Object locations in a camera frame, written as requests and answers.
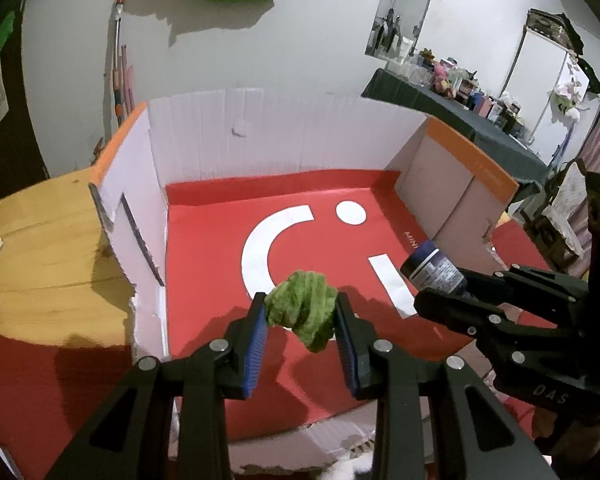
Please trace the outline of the green fuzzy scrunchie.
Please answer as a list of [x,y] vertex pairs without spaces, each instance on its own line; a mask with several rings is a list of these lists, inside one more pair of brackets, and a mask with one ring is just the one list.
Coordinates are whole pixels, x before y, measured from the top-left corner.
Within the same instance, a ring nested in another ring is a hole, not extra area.
[[327,284],[324,274],[294,271],[266,295],[266,322],[291,330],[309,352],[322,352],[335,333],[337,296],[338,289]]

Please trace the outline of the wall mirror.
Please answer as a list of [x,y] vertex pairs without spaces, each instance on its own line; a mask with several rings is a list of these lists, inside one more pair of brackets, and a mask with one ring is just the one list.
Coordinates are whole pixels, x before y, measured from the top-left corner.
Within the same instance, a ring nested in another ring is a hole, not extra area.
[[430,0],[379,0],[365,54],[403,63],[414,55]]

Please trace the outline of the red table cloth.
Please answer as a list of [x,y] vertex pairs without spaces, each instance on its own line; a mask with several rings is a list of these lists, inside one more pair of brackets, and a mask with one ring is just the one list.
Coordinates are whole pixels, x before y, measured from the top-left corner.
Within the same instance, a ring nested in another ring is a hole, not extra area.
[[[250,214],[210,219],[185,208],[170,223],[170,349],[191,352],[222,335],[250,298],[242,248],[257,225]],[[370,219],[348,226],[317,214],[274,240],[272,277],[314,270],[343,289],[355,312],[413,356],[437,361],[468,338],[411,316],[402,318],[370,266],[387,255],[400,264],[411,221]],[[0,223],[0,444],[28,479],[41,479],[73,435],[130,369],[132,288],[93,211],[25,224]],[[295,336],[272,330],[252,397],[226,406],[234,465],[309,466],[299,429],[325,444],[347,440],[353,416],[369,425],[375,411],[353,400],[338,352],[312,353]]]

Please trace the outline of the white wardrobe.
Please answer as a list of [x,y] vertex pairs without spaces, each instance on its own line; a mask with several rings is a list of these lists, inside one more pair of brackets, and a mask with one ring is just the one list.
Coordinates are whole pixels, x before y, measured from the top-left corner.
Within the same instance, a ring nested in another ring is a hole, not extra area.
[[512,135],[550,166],[564,156],[600,81],[585,63],[584,42],[566,14],[527,13],[500,100],[512,113]]

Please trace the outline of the cardboard box with red bottom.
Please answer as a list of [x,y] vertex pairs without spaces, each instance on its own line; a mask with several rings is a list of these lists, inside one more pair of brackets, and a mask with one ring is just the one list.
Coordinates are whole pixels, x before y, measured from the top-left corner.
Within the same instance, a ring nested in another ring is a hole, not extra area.
[[490,234],[517,191],[430,114],[334,94],[180,94],[135,107],[90,189],[132,284],[134,356],[187,356],[292,272],[343,290],[377,333],[437,361],[467,337],[420,318],[400,265],[432,240],[500,268]]

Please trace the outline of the dark green covered side table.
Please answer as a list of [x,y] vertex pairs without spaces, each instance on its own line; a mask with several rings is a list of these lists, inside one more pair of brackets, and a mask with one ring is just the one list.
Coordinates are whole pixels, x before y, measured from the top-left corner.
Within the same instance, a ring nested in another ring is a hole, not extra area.
[[384,68],[376,70],[362,97],[419,110],[445,122],[476,144],[519,184],[513,202],[541,192],[550,172],[544,162],[486,118],[464,110],[460,103],[442,98]]

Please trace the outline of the dark blue cosmetic bottle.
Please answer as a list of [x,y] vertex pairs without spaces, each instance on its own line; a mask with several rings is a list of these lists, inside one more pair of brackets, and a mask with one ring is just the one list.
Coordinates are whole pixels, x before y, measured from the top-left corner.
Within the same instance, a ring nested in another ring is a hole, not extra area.
[[400,267],[400,272],[419,292],[427,288],[454,294],[464,292],[466,278],[431,240],[419,244]]

